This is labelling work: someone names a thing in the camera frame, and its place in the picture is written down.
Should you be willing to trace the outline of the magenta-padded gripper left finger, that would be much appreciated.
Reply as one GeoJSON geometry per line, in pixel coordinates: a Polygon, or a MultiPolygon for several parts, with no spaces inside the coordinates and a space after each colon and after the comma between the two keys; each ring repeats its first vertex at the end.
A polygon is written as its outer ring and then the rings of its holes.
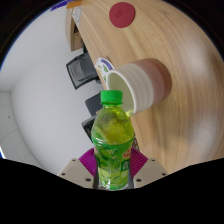
{"type": "Polygon", "coordinates": [[[80,158],[72,158],[58,176],[78,186],[97,189],[99,178],[94,149],[89,149],[80,158]]]}

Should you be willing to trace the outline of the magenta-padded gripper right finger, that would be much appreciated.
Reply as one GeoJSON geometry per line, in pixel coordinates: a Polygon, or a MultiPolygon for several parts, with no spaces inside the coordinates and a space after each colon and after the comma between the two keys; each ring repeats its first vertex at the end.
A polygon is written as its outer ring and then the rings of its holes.
{"type": "Polygon", "coordinates": [[[168,172],[155,158],[148,159],[137,149],[131,149],[128,176],[129,189],[141,188],[167,175],[168,172]]]}

